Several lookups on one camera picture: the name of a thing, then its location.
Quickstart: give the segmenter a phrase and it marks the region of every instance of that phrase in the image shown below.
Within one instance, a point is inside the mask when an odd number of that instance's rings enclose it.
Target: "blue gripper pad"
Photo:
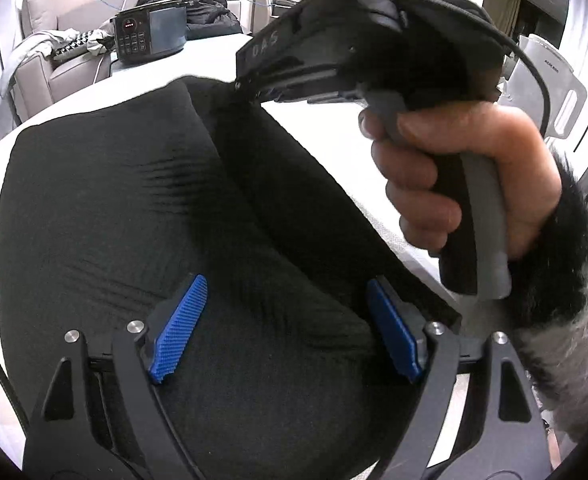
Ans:
[[[382,276],[367,283],[367,304],[396,371],[413,383],[427,366],[425,319]]]
[[[199,274],[154,342],[154,358],[149,367],[152,383],[160,384],[176,370],[206,302],[207,280]]]

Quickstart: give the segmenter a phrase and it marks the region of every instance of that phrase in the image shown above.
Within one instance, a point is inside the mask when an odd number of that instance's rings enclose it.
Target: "black cable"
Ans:
[[[27,418],[27,414],[25,413],[25,410],[21,405],[21,401],[18,399],[18,395],[16,394],[16,391],[14,390],[14,387],[12,386],[10,379],[7,377],[5,371],[3,370],[1,363],[0,384],[5,393],[5,396],[7,397],[7,400],[9,400],[10,405],[14,410],[14,413],[16,414],[16,418],[18,418],[18,422],[21,425],[21,428],[23,429],[23,433],[27,434],[27,430],[30,426],[29,419]]]
[[[507,46],[510,49],[512,49],[512,51],[518,55],[518,57],[522,60],[522,62],[525,64],[525,66],[529,69],[529,72],[531,73],[532,76],[534,76],[534,79],[536,80],[536,82],[538,83],[538,86],[541,89],[541,92],[542,92],[542,121],[541,121],[541,125],[540,125],[540,132],[541,132],[542,136],[544,137],[544,134],[547,131],[547,126],[549,125],[549,117],[551,115],[551,108],[552,108],[551,100],[550,100],[550,96],[549,96],[549,90],[548,90],[547,85],[545,84],[544,80],[542,79],[542,76],[538,72],[538,69],[535,67],[534,63],[529,59],[527,54],[525,54],[525,52],[518,46],[518,44],[514,40],[512,40],[509,36],[506,36],[505,34],[503,34],[496,27],[494,27],[491,23],[486,22],[484,19],[476,16],[475,14],[472,14],[471,12],[468,12],[464,9],[461,9],[460,7],[457,7],[452,4],[448,4],[447,2],[444,2],[442,0],[397,0],[397,1],[399,1],[400,3],[402,3],[404,5],[407,5],[410,8],[412,6],[423,5],[425,7],[430,7],[432,9],[439,9],[439,10],[445,9],[448,12],[451,12],[452,14],[457,14],[458,16],[464,16],[465,18],[467,18],[469,20],[470,23],[474,23],[474,26],[476,28],[479,28],[480,30],[487,33],[487,35],[490,38],[498,41],[498,43],[500,43],[502,46]]]

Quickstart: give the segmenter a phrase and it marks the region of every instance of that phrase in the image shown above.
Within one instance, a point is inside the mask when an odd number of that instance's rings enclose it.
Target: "silver bolt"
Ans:
[[[504,332],[494,332],[491,336],[499,345],[506,345],[509,342],[509,337]]]
[[[143,323],[142,321],[139,321],[138,319],[136,319],[134,321],[130,321],[128,323],[128,332],[130,332],[132,334],[138,334],[140,332],[143,332],[144,328],[145,328],[145,323]]]
[[[431,323],[427,323],[427,332],[431,335],[443,335],[445,333],[445,325],[438,321],[432,321]]]
[[[78,341],[78,338],[81,337],[78,330],[70,330],[65,334],[65,342],[66,343],[75,343]]]

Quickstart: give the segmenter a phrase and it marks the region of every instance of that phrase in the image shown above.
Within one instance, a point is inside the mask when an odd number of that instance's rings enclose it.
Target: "folded black cloth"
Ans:
[[[162,0],[138,0],[136,5],[160,1]],[[227,0],[185,0],[185,2],[188,40],[243,33],[238,18],[227,8]]]
[[[184,78],[21,132],[0,196],[8,374],[31,412],[65,332],[122,330],[197,272],[207,304],[160,392],[205,478],[347,480],[415,394],[372,327],[367,280],[384,274],[427,319],[458,315],[313,156],[228,89]],[[116,396],[108,410],[122,420]]]

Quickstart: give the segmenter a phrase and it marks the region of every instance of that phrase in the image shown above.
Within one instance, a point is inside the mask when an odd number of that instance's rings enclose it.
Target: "furry sleeve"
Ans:
[[[588,213],[568,165],[557,210],[535,247],[510,264],[516,344],[542,402],[577,442],[588,428]]]

